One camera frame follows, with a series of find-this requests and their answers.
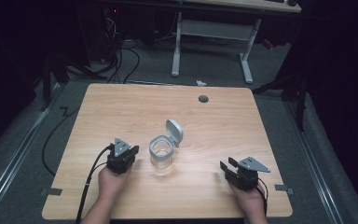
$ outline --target gray carpet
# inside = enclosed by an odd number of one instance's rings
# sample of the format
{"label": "gray carpet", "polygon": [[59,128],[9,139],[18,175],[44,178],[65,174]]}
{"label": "gray carpet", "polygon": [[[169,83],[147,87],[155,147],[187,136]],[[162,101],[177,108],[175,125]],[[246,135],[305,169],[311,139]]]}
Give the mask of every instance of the gray carpet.
{"label": "gray carpet", "polygon": [[[207,86],[254,89],[275,78],[287,50],[290,49],[289,45],[271,50],[261,45],[255,45],[249,57],[254,84],[249,86],[244,82],[237,54],[241,49],[241,44],[241,42],[235,42],[223,47],[204,44],[198,49],[191,50],[191,48],[197,48],[198,43],[185,43],[186,49],[182,51],[181,75],[179,77],[171,77],[173,46],[156,45],[152,48],[140,44],[133,50],[139,54],[141,60],[128,83],[146,81],[195,86],[197,85],[196,81],[201,80]],[[137,62],[135,54],[128,50],[122,52],[122,67],[118,72],[121,81]],[[94,64],[93,68],[97,69],[100,66]],[[53,180],[52,175],[42,164],[42,147],[54,127],[65,118],[61,106],[68,107],[68,113],[78,108],[88,85],[93,82],[103,81],[71,76],[71,81],[63,88],[62,94],[51,106],[28,155],[0,202],[0,223],[74,223],[73,220],[48,221],[41,217],[47,198],[41,192],[43,189],[49,188]],[[4,172],[13,152],[21,144],[23,136],[40,113],[39,109],[42,105],[40,86],[36,92],[38,94],[36,99],[12,122],[0,139],[0,175]],[[280,167],[283,182],[294,190],[294,194],[289,195],[294,212],[290,217],[270,218],[268,221],[270,223],[330,223],[310,175],[310,170],[305,163],[305,156],[301,149],[302,144],[296,135],[293,118],[286,110],[285,104],[287,103],[283,103],[277,93],[279,91],[268,91],[256,95],[255,99]],[[58,168],[75,120],[76,114],[67,119],[48,141],[46,163],[54,172]],[[307,98],[304,126],[304,134],[332,191],[343,221],[358,223],[357,195],[325,136],[323,126],[317,118],[309,97]],[[175,220],[175,222],[243,223],[243,220]]]}

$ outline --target cable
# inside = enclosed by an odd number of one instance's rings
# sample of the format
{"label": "cable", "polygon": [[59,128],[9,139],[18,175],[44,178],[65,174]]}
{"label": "cable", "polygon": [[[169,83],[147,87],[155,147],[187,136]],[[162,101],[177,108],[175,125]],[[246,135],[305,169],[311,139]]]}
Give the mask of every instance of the cable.
{"label": "cable", "polygon": [[170,31],[164,37],[162,37],[160,39],[155,39],[156,42],[159,41],[159,40],[165,40],[165,39],[169,39],[169,38],[172,38],[172,37],[176,36],[176,35],[171,35],[171,36],[168,36],[168,35],[170,35],[172,33],[173,27],[175,26],[177,16],[178,16],[178,13],[176,12],[175,13],[175,18],[173,18],[173,23],[172,23]]}
{"label": "cable", "polygon": [[135,42],[135,45],[131,46],[130,48],[122,48],[122,49],[135,49],[136,47],[138,47],[138,40],[136,40],[136,39],[126,39],[126,40],[122,41],[122,43],[124,43],[124,42]]}
{"label": "cable", "polygon": [[105,165],[105,164],[106,164],[106,162],[103,162],[103,163],[97,165],[97,166],[94,168],[94,171],[93,171],[93,172],[95,172],[100,166]]}
{"label": "cable", "polygon": [[112,76],[110,76],[110,78],[107,79],[106,83],[109,83],[111,80],[112,80],[112,77],[114,77],[113,79],[113,83],[115,83],[115,80],[116,80],[116,77],[117,77],[117,80],[118,80],[118,83],[120,83],[120,78],[118,77],[118,69],[121,67],[121,61],[123,61],[123,54],[121,52],[121,45],[120,45],[120,48],[118,49],[119,50],[119,53],[120,53],[120,61],[118,63],[118,66],[117,66],[117,63],[116,63],[116,70],[115,72],[112,74]]}
{"label": "cable", "polygon": [[159,40],[160,42],[161,41],[166,41],[166,42],[170,42],[170,44],[161,44],[159,43],[158,41],[156,41],[156,44],[160,45],[160,46],[164,46],[164,47],[170,47],[170,46],[173,46],[176,42],[174,40],[169,40],[169,39],[165,39],[165,40]]}
{"label": "cable", "polygon": [[136,55],[136,57],[138,58],[138,62],[136,62],[136,65],[135,65],[135,67],[132,69],[132,71],[130,71],[130,72],[126,75],[126,77],[124,78],[123,84],[126,84],[127,79],[128,79],[129,76],[133,73],[133,71],[135,71],[135,69],[138,67],[139,61],[141,61],[140,58],[139,58],[139,54],[138,54],[138,53],[136,53],[136,52],[133,51],[132,49],[127,49],[127,50],[131,51],[132,53],[134,53],[134,54]]}
{"label": "cable", "polygon": [[100,164],[100,165],[98,165],[98,166],[96,167],[97,162],[98,162],[98,160],[101,158],[101,156],[104,154],[104,152],[105,152],[106,150],[108,150],[108,149],[111,150],[111,149],[113,148],[113,146],[114,146],[113,144],[110,144],[108,147],[104,148],[104,149],[100,152],[100,154],[98,155],[98,157],[97,157],[97,159],[95,160],[94,164],[92,164],[91,170],[89,171],[89,176],[87,177],[86,184],[85,184],[85,186],[84,186],[84,188],[83,188],[83,194],[82,194],[82,196],[81,196],[81,201],[80,201],[79,209],[78,209],[78,211],[77,211],[76,224],[80,223],[81,213],[83,212],[83,207],[84,207],[84,203],[85,203],[85,201],[86,201],[87,192],[89,191],[89,186],[90,186],[92,174],[94,173],[94,171],[95,171],[99,166],[101,166],[101,164]]}
{"label": "cable", "polygon": [[78,107],[77,109],[72,111],[70,114],[67,115],[66,118],[61,120],[60,123],[58,123],[54,127],[54,129],[51,131],[51,133],[48,135],[48,138],[46,139],[45,144],[43,145],[43,148],[42,148],[42,162],[43,162],[43,165],[45,166],[45,168],[48,170],[48,172],[51,173],[53,176],[55,176],[55,173],[52,172],[50,168],[48,168],[48,165],[46,164],[46,161],[45,161],[45,151],[46,151],[46,147],[48,145],[48,141],[50,140],[51,136],[55,133],[55,131],[57,131],[57,129],[63,124],[63,122],[66,121],[67,119],[69,119],[79,109],[80,109],[80,107]]}
{"label": "cable", "polygon": [[113,25],[115,25],[115,30],[113,32],[113,36],[112,36],[112,41],[115,42],[115,36],[116,36],[116,31],[117,31],[117,27],[114,21],[112,21],[110,18],[106,18],[107,20],[109,20],[110,22],[112,22],[109,26],[109,28],[107,28],[107,31],[110,31],[110,29],[112,28]]}
{"label": "cable", "polygon": [[261,180],[260,178],[258,178],[258,180],[261,181],[261,183],[263,183],[264,187],[266,188],[266,197],[264,196],[263,192],[261,191],[261,189],[259,189],[258,187],[255,187],[255,189],[257,189],[257,191],[260,193],[261,197],[263,198],[263,204],[264,204],[264,215],[267,215],[267,200],[269,199],[269,189],[267,188],[266,183],[264,183],[263,180]]}
{"label": "cable", "polygon": [[189,49],[189,50],[194,50],[194,49],[199,49],[200,47],[202,47],[204,45],[204,38],[201,38],[200,39],[200,44],[198,45],[198,46],[196,46],[195,48],[186,48],[186,47],[184,47],[182,44],[181,44],[181,48],[182,49]]}
{"label": "cable", "polygon": [[[100,75],[100,74],[102,74],[102,73],[105,73],[105,72],[111,70],[113,67],[116,66],[117,60],[116,60],[116,57],[115,57],[115,56],[116,56],[116,55],[113,56],[112,61],[110,62],[110,64],[108,64],[108,65],[107,65],[105,68],[103,68],[103,69],[100,69],[100,70],[94,72],[94,71],[91,71],[90,68],[84,67],[84,68],[82,68],[82,70],[83,70],[83,69],[87,69],[87,70],[90,70],[92,73],[97,74],[97,75]],[[73,75],[75,75],[75,76],[84,76],[84,75],[87,75],[86,73],[84,73],[84,70],[78,72],[78,71],[75,71],[75,70],[69,68],[68,66],[66,66],[65,68],[66,68],[66,71],[67,71],[68,73],[73,74]]]}
{"label": "cable", "polygon": [[226,46],[226,45],[235,44],[235,43],[237,43],[239,40],[237,40],[237,39],[230,39],[230,40],[228,40],[226,43],[218,43],[218,42],[211,41],[211,40],[208,40],[207,38],[205,38],[204,41],[205,41],[206,43],[210,43],[210,44],[215,44],[215,45],[219,45],[219,46]]}

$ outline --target white desk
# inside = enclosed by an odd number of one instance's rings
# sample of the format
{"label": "white desk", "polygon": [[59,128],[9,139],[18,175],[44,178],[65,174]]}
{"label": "white desk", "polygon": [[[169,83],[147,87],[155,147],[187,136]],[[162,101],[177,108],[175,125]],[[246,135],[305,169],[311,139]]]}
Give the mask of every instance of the white desk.
{"label": "white desk", "polygon": [[[259,10],[273,10],[280,12],[295,12],[301,11],[301,7],[296,5],[290,7],[287,2],[275,3],[266,0],[186,0],[187,2],[222,5],[227,7],[248,7]],[[248,84],[253,83],[253,78],[248,64],[248,56],[251,52],[252,45],[255,42],[255,37],[259,28],[261,20],[255,20],[253,25],[235,25],[218,22],[207,21],[193,21],[182,20],[182,13],[178,13],[177,29],[176,29],[176,46],[173,54],[172,76],[178,77],[180,70],[180,42],[182,35],[199,35],[215,38],[237,39],[246,41],[246,46],[243,53],[240,54],[241,66],[245,81]]]}

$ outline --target black handheld controller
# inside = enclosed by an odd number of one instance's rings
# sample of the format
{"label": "black handheld controller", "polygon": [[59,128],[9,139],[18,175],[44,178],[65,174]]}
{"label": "black handheld controller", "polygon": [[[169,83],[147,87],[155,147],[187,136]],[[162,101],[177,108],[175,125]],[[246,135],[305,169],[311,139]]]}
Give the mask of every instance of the black handheld controller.
{"label": "black handheld controller", "polygon": [[135,162],[135,155],[139,152],[139,147],[131,147],[128,143],[115,139],[115,148],[107,156],[106,166],[112,172],[121,175],[126,173],[130,166]]}
{"label": "black handheld controller", "polygon": [[225,179],[238,189],[244,191],[257,189],[263,197],[264,211],[267,214],[267,198],[264,197],[263,192],[257,187],[259,180],[257,171],[269,173],[271,172],[270,169],[252,157],[248,157],[240,162],[228,157],[228,162],[235,168],[238,167],[238,171],[235,173],[229,170],[227,166],[220,161],[220,168],[225,172]]}

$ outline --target metal rail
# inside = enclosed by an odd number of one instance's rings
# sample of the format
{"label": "metal rail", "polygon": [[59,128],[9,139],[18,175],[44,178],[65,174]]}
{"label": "metal rail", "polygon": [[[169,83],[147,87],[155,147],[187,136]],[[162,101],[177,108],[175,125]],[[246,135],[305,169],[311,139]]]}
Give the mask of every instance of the metal rail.
{"label": "metal rail", "polygon": [[44,110],[41,111],[38,118],[31,126],[28,133],[25,135],[24,139],[22,140],[20,146],[16,149],[13,153],[12,157],[9,160],[6,170],[0,177],[0,202],[2,201],[7,189],[9,188],[11,182],[13,181],[14,177],[16,176],[17,172],[20,170],[22,163],[24,162],[30,148],[31,144],[34,140],[37,131],[39,130],[43,120],[48,115],[49,109],[56,101],[58,96],[62,93],[63,86],[59,86],[58,84],[54,87],[55,93],[53,94],[53,98],[50,102],[50,105]]}
{"label": "metal rail", "polygon": [[324,176],[322,175],[321,170],[319,169],[318,162],[313,156],[310,145],[308,144],[306,135],[298,129],[296,124],[296,111],[290,102],[283,102],[283,105],[289,115],[292,117],[291,121],[293,126],[296,129],[298,139],[300,140],[303,148],[303,153],[305,156],[305,161],[310,169],[310,175],[312,176],[315,187],[318,190],[319,196],[321,197],[322,203],[326,214],[328,215],[331,223],[343,224],[344,221],[338,211],[336,203],[334,202],[333,195],[331,194],[330,188],[327,186]]}

